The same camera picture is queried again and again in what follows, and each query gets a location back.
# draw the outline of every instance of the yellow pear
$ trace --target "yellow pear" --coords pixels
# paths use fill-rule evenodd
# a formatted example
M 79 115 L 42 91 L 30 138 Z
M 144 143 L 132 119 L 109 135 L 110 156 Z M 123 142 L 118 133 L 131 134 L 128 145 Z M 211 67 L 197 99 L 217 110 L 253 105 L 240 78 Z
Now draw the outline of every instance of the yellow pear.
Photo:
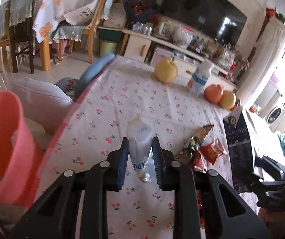
M 178 68 L 171 60 L 162 60 L 155 67 L 155 76 L 162 83 L 171 83 L 178 75 Z
M 231 91 L 223 91 L 222 98 L 219 101 L 221 108 L 225 110 L 230 110 L 236 103 L 236 95 Z

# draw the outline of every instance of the television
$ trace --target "television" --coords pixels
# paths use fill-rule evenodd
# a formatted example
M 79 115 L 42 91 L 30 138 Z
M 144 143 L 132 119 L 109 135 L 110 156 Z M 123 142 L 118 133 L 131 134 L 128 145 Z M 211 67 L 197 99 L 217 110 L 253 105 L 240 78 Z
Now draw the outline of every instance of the television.
M 227 0 L 163 0 L 161 14 L 195 28 L 220 44 L 235 45 L 247 17 Z

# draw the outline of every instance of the metal screw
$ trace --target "metal screw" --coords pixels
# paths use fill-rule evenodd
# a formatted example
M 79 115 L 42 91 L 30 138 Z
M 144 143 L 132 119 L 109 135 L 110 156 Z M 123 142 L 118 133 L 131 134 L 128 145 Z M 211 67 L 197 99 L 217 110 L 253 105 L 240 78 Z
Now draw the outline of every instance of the metal screw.
M 215 177 L 215 176 L 218 175 L 218 172 L 217 172 L 216 170 L 214 170 L 214 169 L 210 169 L 210 170 L 208 170 L 208 174 L 209 174 L 210 176 Z
M 173 162 L 171 163 L 171 166 L 172 166 L 172 167 L 180 167 L 180 166 L 181 166 L 181 163 L 180 163 L 179 161 L 173 161 Z
M 65 175 L 66 177 L 73 176 L 73 174 L 74 174 L 74 172 L 73 172 L 72 170 L 66 170 L 66 171 L 64 171 L 64 175 Z
M 110 163 L 109 163 L 108 161 L 102 161 L 102 162 L 100 163 L 100 166 L 103 167 L 103 168 L 106 168 L 106 167 L 108 167 L 109 165 L 110 165 Z

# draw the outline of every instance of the drawer handle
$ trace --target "drawer handle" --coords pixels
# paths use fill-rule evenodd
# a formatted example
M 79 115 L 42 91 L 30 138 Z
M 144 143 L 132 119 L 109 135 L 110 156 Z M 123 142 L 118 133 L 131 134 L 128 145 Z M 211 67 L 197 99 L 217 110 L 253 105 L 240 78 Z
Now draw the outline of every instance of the drawer handle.
M 141 49 L 141 52 L 140 52 L 140 56 L 141 56 L 141 57 L 145 54 L 146 48 L 147 48 L 146 45 L 143 45 L 143 46 L 142 46 L 142 49 Z

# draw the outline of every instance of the black snack bag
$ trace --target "black snack bag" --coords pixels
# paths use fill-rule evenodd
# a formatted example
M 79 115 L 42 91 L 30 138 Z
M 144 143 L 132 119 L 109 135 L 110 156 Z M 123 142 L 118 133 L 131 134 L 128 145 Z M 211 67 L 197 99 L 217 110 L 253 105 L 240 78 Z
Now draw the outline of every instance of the black snack bag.
M 233 187 L 238 193 L 251 192 L 240 180 L 243 172 L 253 172 L 255 152 L 250 139 L 249 113 L 237 107 L 223 119 L 232 169 Z

